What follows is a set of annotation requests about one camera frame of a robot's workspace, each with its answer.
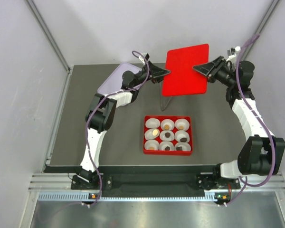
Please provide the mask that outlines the metal tongs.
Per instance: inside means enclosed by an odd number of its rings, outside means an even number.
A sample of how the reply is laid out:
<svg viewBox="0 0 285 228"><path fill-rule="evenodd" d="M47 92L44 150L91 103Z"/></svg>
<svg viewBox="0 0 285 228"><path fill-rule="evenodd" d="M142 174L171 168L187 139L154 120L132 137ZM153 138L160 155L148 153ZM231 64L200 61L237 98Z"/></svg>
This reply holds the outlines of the metal tongs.
<svg viewBox="0 0 285 228"><path fill-rule="evenodd" d="M172 96L163 96L162 95L163 82L160 82L160 110L163 112L168 107L169 103L172 100Z"/></svg>

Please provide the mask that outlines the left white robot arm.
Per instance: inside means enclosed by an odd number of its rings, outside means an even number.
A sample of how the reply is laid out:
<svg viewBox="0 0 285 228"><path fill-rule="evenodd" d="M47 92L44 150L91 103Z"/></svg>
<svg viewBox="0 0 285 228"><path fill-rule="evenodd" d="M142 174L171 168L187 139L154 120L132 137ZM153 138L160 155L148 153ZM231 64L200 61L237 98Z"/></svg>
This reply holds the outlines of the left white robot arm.
<svg viewBox="0 0 285 228"><path fill-rule="evenodd" d="M98 176L93 173L98 170L103 139L112 126L116 109L133 103L145 82L160 83L170 73L150 61L142 68L125 62L118 65L99 87L85 116L86 146L80 166L87 172L81 180L87 188L98 184Z"/></svg>

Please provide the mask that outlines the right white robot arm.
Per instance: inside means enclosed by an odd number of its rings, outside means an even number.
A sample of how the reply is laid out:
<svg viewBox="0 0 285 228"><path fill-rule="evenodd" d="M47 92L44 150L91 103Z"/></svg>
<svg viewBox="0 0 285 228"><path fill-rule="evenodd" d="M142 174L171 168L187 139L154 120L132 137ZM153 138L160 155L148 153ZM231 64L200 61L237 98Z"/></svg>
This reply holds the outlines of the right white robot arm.
<svg viewBox="0 0 285 228"><path fill-rule="evenodd" d="M240 61L232 68L230 60L218 57L211 62L195 65L193 69L205 76L208 82L219 81L227 86L226 101L237 116L246 138L236 160L218 165L218 172L212 176L213 184L223 188L230 179L239 176L276 175L284 154L285 141L274 136L257 110L255 97L250 89L254 64Z"/></svg>

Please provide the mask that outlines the cream white chocolate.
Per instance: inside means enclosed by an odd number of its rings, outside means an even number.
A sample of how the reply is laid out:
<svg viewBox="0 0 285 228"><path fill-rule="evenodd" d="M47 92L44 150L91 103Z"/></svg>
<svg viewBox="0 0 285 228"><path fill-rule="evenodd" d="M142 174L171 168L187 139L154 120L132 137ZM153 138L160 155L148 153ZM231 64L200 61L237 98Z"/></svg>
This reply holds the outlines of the cream white chocolate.
<svg viewBox="0 0 285 228"><path fill-rule="evenodd" d="M158 133L159 133L158 129L154 129L154 130L152 131L152 135L153 135L153 136L157 136Z"/></svg>

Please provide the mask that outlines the red box lid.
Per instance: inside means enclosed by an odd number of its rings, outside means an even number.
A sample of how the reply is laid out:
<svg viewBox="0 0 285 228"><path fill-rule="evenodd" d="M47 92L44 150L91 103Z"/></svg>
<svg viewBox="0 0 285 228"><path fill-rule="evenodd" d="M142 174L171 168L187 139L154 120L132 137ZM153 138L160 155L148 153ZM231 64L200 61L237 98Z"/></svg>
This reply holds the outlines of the red box lid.
<svg viewBox="0 0 285 228"><path fill-rule="evenodd" d="M161 94L168 97L206 93L206 77L196 72L193 67L208 61L208 44L169 50L165 68L171 73L164 77Z"/></svg>

